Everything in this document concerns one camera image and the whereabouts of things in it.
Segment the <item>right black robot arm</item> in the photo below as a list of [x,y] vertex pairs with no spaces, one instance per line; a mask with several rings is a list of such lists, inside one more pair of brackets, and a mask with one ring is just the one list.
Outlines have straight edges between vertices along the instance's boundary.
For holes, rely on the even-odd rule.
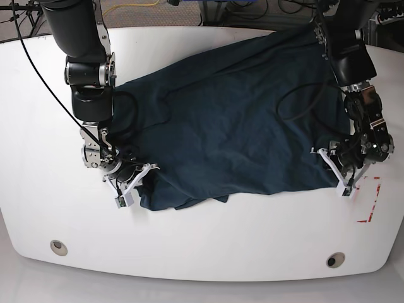
[[116,61],[100,1],[40,1],[57,46],[66,55],[64,80],[71,89],[73,115],[84,139],[83,161],[102,169],[119,198],[140,179],[120,181],[128,167],[141,167],[125,158],[109,141],[115,97]]

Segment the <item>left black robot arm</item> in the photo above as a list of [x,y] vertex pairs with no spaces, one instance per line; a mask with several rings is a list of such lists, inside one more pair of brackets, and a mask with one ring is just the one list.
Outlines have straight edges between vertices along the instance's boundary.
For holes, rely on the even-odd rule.
[[379,1],[315,1],[314,32],[324,45],[335,88],[344,95],[343,103],[354,132],[348,138],[332,141],[317,153],[338,179],[344,196],[355,189],[367,169],[385,161],[395,146],[383,117],[383,105],[371,80],[376,69],[367,52],[363,27]]

